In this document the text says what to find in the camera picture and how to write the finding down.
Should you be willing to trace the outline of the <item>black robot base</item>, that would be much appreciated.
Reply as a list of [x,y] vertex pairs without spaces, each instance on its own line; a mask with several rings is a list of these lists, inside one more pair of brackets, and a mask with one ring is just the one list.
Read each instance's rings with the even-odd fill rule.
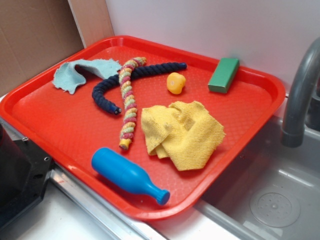
[[43,200],[52,166],[52,157],[36,143],[13,140],[0,127],[1,230]]

